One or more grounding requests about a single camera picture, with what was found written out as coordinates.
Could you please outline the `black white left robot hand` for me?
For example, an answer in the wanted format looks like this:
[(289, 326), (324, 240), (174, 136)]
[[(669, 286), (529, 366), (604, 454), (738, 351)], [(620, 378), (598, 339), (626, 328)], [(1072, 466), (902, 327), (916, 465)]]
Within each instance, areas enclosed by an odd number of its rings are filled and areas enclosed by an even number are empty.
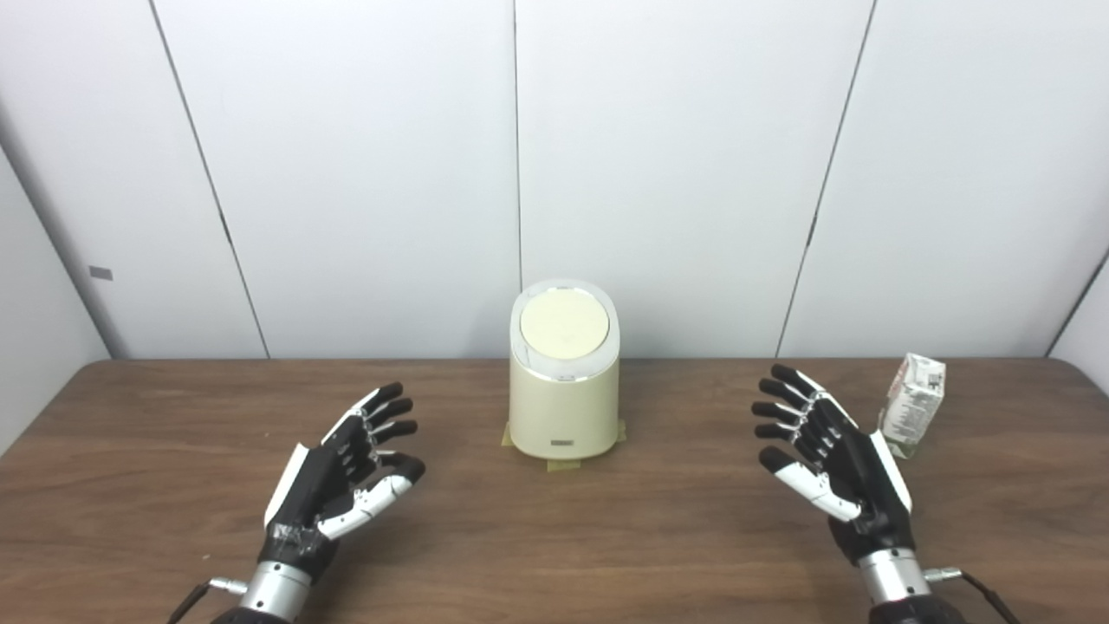
[(263, 516), (257, 560), (297, 569), (317, 584), (348, 536), (405, 495), (425, 474), (419, 458), (383, 444), (414, 434), (403, 383), (377, 387), (356, 400), (313, 446), (297, 444)]

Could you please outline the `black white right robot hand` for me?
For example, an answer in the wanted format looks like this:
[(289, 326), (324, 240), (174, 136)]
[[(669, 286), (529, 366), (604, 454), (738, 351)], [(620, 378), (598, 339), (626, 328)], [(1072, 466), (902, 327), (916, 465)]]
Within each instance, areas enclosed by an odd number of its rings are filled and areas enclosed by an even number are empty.
[(910, 490), (879, 431), (866, 433), (807, 375), (773, 364), (751, 412), (764, 418), (754, 434), (769, 444), (759, 463), (828, 518), (830, 532), (852, 565), (881, 550), (916, 550)]

